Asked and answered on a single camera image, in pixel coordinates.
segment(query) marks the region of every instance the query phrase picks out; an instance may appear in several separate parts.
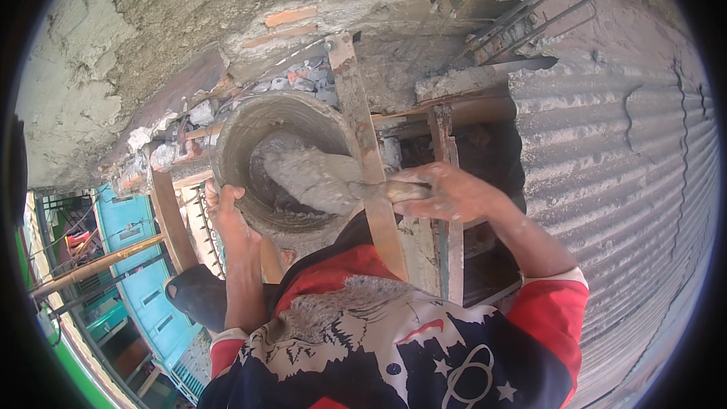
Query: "cement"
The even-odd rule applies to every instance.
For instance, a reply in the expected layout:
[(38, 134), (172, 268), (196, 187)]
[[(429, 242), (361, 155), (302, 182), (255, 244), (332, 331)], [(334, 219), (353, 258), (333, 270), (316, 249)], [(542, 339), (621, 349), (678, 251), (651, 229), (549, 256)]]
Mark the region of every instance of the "cement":
[[(549, 0), (536, 15), (542, 22), (577, 1)], [(279, 27), (315, 25), (314, 34), (243, 45), (267, 35), (268, 15), (312, 4), (316, 16)], [(498, 6), (509, 4), (485, 0), (466, 17), (495, 17), (503, 11)], [(658, 58), (661, 64), (676, 58), (685, 76), (698, 84), (704, 80), (699, 57), (673, 4), (599, 0), (597, 19), (534, 50), (555, 56), (573, 48), (597, 50), (606, 59)], [(445, 0), (442, 6), (451, 4)], [(415, 81), (463, 68), (451, 58), (462, 49), (461, 36), (481, 25), (467, 19), (443, 29), (435, 19), (421, 24), (430, 8), (431, 0), (53, 0), (23, 68), (18, 95), (17, 113), (25, 121), (28, 143), (28, 185), (61, 192), (99, 184), (93, 176), (97, 163), (139, 105), (211, 42), (219, 42), (225, 66), (240, 84), (325, 34), (361, 31), (356, 52), (371, 111), (404, 111), (416, 100)], [(592, 12), (588, 7), (581, 11), (545, 36)], [(301, 54), (296, 61), (324, 55), (315, 48), (318, 53)]]
[(359, 162), (318, 149), (269, 150), (265, 172), (302, 204), (335, 215), (348, 215), (359, 203), (348, 183), (362, 181)]

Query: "metal roof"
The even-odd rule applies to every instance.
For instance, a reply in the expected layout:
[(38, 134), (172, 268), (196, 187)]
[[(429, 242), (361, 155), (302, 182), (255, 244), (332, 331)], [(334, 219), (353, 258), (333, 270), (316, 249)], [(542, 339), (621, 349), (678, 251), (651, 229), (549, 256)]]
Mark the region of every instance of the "metal roof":
[(569, 404), (582, 407), (624, 380), (714, 240), (713, 105), (701, 89), (683, 94), (676, 70), (587, 59), (521, 70), (509, 87), (528, 215), (590, 285)]

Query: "worker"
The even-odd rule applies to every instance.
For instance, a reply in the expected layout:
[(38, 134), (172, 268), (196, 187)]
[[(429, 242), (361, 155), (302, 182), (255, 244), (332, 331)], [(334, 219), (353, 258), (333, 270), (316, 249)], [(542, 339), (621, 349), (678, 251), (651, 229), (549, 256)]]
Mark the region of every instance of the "worker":
[(429, 199), (394, 204), (397, 214), (486, 218), (522, 274), (507, 315), (402, 282), (374, 249), (364, 213), (333, 245), (296, 262), (266, 309), (260, 235), (234, 205), (245, 191), (228, 185), (218, 195), (209, 181), (208, 208), (227, 255), (227, 305), (199, 408), (568, 403), (588, 298), (573, 256), (504, 193), (459, 168), (434, 162), (393, 179), (432, 187)]

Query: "printed shirt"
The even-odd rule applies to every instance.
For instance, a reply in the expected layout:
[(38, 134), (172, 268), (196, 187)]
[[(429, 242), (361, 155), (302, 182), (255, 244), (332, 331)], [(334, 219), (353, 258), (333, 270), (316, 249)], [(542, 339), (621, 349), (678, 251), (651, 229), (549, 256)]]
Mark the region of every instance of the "printed shirt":
[(301, 271), (255, 332), (219, 334), (198, 407), (562, 407), (587, 298), (575, 268), (523, 279), (507, 316), (465, 309), (361, 245)]

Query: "green wall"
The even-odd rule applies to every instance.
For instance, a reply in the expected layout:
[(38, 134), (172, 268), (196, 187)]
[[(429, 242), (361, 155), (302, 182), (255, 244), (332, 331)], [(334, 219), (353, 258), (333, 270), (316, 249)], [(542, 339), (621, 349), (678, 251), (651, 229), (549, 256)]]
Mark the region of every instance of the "green wall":
[[(20, 256), (20, 271), (22, 272), (23, 282), (25, 286), (30, 288), (33, 286), (33, 279), (31, 278), (31, 269), (28, 268), (28, 259), (25, 256), (25, 249), (23, 248), (23, 242), (20, 239), (20, 234), (23, 232), (17, 230), (15, 232), (15, 243), (17, 245), (17, 254)], [(48, 339), (51, 344), (55, 343), (58, 339), (58, 334), (53, 333)], [(68, 376), (73, 380), (74, 384), (78, 387), (81, 393), (96, 409), (114, 409), (114, 405), (106, 399), (103, 393), (86, 377), (81, 366), (73, 359), (68, 347), (63, 342), (60, 342), (55, 348), (53, 348), (55, 354), (58, 356), (63, 368), (66, 369)]]

